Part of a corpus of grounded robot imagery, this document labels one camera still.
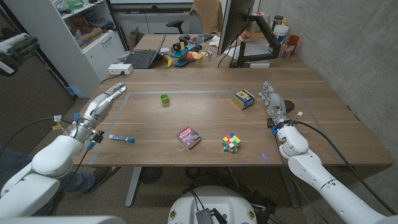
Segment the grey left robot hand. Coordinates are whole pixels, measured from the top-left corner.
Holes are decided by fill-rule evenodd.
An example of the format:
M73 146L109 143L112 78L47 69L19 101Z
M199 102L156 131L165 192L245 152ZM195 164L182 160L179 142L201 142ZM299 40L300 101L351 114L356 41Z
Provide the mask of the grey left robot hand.
M77 124L71 125L69 136L85 143L94 129L107 117L114 102L127 90L124 82L120 82L98 95L87 107Z

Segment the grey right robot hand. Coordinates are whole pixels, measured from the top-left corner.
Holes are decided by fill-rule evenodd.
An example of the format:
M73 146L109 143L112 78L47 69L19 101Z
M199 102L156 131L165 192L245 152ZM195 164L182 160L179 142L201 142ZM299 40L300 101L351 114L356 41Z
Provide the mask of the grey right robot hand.
M263 91L259 93L259 96L265 103L267 113L272 120L272 122L268 121L267 127L280 129L287 126L290 123L287 113L294 109L294 103L289 100L283 100L269 82L264 82L262 88Z

